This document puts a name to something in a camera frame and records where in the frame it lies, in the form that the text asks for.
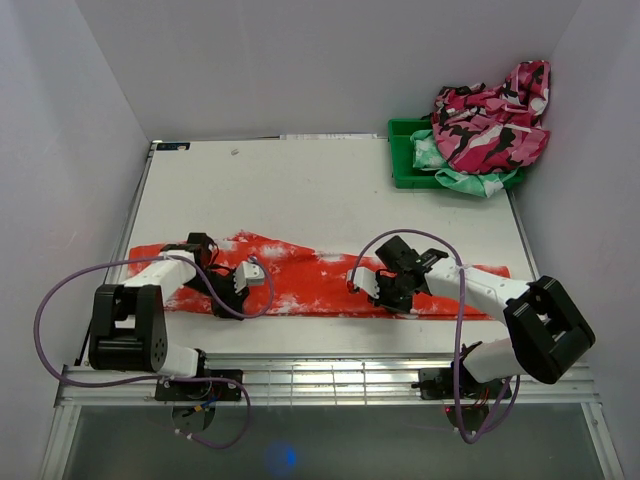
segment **green cloth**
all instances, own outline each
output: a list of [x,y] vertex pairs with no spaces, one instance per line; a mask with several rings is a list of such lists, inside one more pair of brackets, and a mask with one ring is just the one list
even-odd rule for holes
[[418,130],[411,135],[411,142],[415,147],[413,168],[426,172],[435,171],[435,179],[440,185],[457,192],[488,198],[502,190],[505,182],[518,172],[518,169],[486,175],[456,172],[438,151],[432,130]]

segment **red cloth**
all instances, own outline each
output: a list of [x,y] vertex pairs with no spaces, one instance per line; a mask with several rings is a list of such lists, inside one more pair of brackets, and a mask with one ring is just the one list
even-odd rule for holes
[[551,132],[540,128],[549,102],[549,62],[519,64],[502,85],[443,87],[432,115],[438,150],[457,172],[509,172],[531,165]]
[[[216,243],[220,247],[217,264],[233,267],[250,255],[255,255],[269,270],[275,283],[276,294],[268,315],[407,318],[406,315],[394,315],[381,307],[374,307],[367,301],[367,294],[364,292],[350,294],[347,291],[346,273],[353,268],[356,259],[354,255],[320,252],[248,232],[240,232]],[[132,248],[129,258],[157,256],[164,245]],[[129,265],[129,274],[133,276],[147,265]],[[371,269],[383,268],[374,258],[363,258],[361,265]],[[509,277],[507,267],[479,267]],[[251,313],[260,310],[268,297],[268,285],[251,287],[251,294],[244,304],[245,311]],[[211,313],[211,302],[205,295],[185,287],[174,294],[165,309]],[[458,302],[455,300],[419,294],[414,297],[415,311],[412,313],[415,313],[417,318],[442,320],[455,318],[457,309]],[[468,307],[465,318],[489,317]]]

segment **white table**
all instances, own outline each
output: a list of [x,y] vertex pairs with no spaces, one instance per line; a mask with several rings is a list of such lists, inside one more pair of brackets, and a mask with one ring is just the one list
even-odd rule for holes
[[[500,192],[475,199],[393,185],[386,140],[192,142],[156,151],[128,247],[179,241],[192,231],[221,239],[247,230],[324,251],[358,253],[393,228],[429,231],[465,263],[506,265],[531,279],[517,219]],[[407,235],[418,251],[437,246]],[[242,322],[168,313],[173,342],[208,353],[382,355],[451,353],[452,321],[262,317]],[[506,336],[495,321],[465,323],[463,340]]]

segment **green plastic basket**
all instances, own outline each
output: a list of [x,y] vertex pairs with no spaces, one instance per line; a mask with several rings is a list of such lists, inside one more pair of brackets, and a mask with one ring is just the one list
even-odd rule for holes
[[[389,120],[389,143],[391,144],[391,162],[393,180],[397,188],[444,188],[435,178],[435,172],[424,172],[413,168],[413,144],[411,135],[418,130],[431,130],[430,120],[416,118],[392,118]],[[524,169],[518,170],[504,184],[511,188],[524,180]]]

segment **pink camouflage fabric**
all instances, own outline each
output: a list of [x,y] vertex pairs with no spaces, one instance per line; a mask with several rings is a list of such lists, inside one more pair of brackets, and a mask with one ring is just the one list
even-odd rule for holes
[[549,62],[523,62],[500,86],[440,90],[431,120],[438,150],[452,169],[501,173],[538,158],[551,135],[540,128],[550,69]]

